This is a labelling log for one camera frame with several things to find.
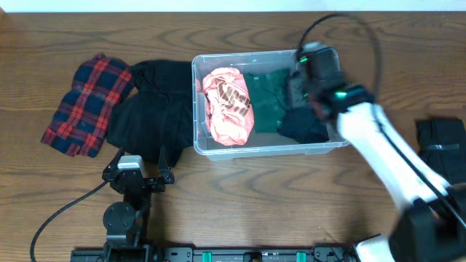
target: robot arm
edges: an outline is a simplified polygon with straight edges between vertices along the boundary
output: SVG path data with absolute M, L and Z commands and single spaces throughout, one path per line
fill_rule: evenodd
M 400 213 L 409 210 L 418 199 L 424 202 L 437 199 L 432 190 L 419 179 L 379 131 L 379 126 L 373 117 L 372 106 L 371 103 L 360 103 L 349 107 L 347 112 L 339 114 L 337 129 L 341 136 L 363 155 L 389 191 Z M 382 122 L 390 139 L 425 174 L 431 184 L 446 196 L 448 194 L 446 188 L 450 188 L 450 184 L 439 174 L 433 172 L 414 153 L 390 124 L 382 107 L 376 105 L 375 109 L 378 120 Z M 362 262 L 395 262 L 389 239 L 383 235 L 359 243 L 356 246 L 356 252 Z
M 362 85 L 346 82 L 335 49 L 312 43 L 296 58 L 293 75 L 316 114 L 361 153 L 401 214 L 390 237 L 356 245 L 360 261 L 437 262 L 466 255 L 466 194 L 416 155 Z

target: green connector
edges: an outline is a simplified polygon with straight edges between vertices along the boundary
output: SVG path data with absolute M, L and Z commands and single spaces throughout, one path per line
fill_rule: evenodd
M 203 252 L 202 253 L 202 262 L 212 262 L 212 253 Z
M 306 262 L 306 253 L 297 252 L 296 253 L 296 262 Z

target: green light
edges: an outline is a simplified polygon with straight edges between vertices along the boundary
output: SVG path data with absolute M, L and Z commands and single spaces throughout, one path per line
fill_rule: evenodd
M 335 92 L 335 95 L 338 97 L 338 98 L 344 98 L 347 96 L 347 93 L 346 92 L 343 92 L 343 91 L 337 91 Z

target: cable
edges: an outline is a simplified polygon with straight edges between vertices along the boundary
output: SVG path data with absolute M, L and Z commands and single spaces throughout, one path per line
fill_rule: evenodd
M 380 91 L 380 83 L 382 81 L 382 51 L 380 50 L 380 43 L 379 40 L 377 39 L 377 36 L 372 29 L 372 27 L 363 19 L 347 14 L 347 13 L 333 13 L 326 15 L 318 20 L 316 20 L 308 29 L 304 32 L 301 40 L 299 41 L 299 47 L 298 51 L 296 52 L 297 59 L 300 53 L 303 51 L 303 44 L 304 40 L 306 39 L 306 36 L 309 34 L 309 32 L 314 29 L 317 25 L 320 23 L 331 19 L 335 17 L 344 17 L 349 20 L 352 20 L 353 22 L 356 22 L 357 24 L 361 25 L 362 28 L 366 31 L 366 33 L 369 35 L 369 39 L 371 40 L 372 43 L 372 50 L 374 51 L 374 62 L 375 62 L 375 69 L 374 69 L 374 81 L 372 83 L 372 93 L 374 94 L 374 102 L 371 107 L 371 113 L 372 117 L 374 118 L 377 126 L 379 127 L 380 132 L 383 134 L 385 139 L 387 139 L 388 143 L 395 149 L 395 151 L 401 156 L 404 162 L 414 171 L 414 173 L 426 184 L 426 186 L 437 196 L 437 198 L 441 201 L 441 203 L 446 207 L 448 211 L 458 220 L 458 222 L 461 224 L 463 228 L 466 229 L 466 223 L 465 221 L 461 218 L 461 216 L 458 214 L 458 212 L 454 209 L 454 207 L 448 202 L 448 200 L 445 199 L 445 196 L 442 195 L 439 190 L 437 190 L 436 187 L 434 187 L 433 184 L 425 177 L 425 175 L 417 169 L 417 167 L 406 157 L 403 152 L 395 145 L 395 143 L 392 141 L 392 139 L 388 136 L 388 134 L 384 130 L 384 125 L 381 123 L 379 117 L 377 116 L 376 113 L 376 99 L 379 97 L 379 91 Z
M 74 200 L 73 202 L 67 204 L 66 206 L 62 207 L 60 210 L 58 210 L 57 212 L 55 212 L 55 214 L 53 214 L 52 216 L 50 216 L 43 224 L 42 226 L 39 228 L 39 230 L 37 230 L 36 234 L 34 235 L 34 238 L 32 239 L 32 242 L 31 242 L 31 249 L 29 250 L 29 255 L 31 256 L 31 261 L 32 262 L 36 262 L 36 256 L 34 255 L 34 248 L 36 246 L 36 242 L 37 242 L 37 239 L 39 238 L 39 235 L 42 233 L 42 231 L 45 229 L 45 227 L 54 219 L 56 218 L 59 214 L 61 214 L 63 211 L 67 210 L 68 208 L 74 206 L 75 204 L 81 202 L 82 200 L 90 197 L 92 194 L 94 194 L 95 192 L 99 191 L 99 189 L 103 188 L 106 184 L 108 183 L 108 181 L 105 181 L 105 182 L 102 182 L 102 184 L 100 184 L 98 187 L 94 188 L 92 191 L 90 191 L 89 193 L 85 194 L 84 196 L 81 196 L 79 197 L 78 199 Z

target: white wall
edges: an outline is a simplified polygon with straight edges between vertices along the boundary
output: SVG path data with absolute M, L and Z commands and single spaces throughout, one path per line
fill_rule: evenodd
M 466 11 L 466 0 L 0 0 L 5 12 Z

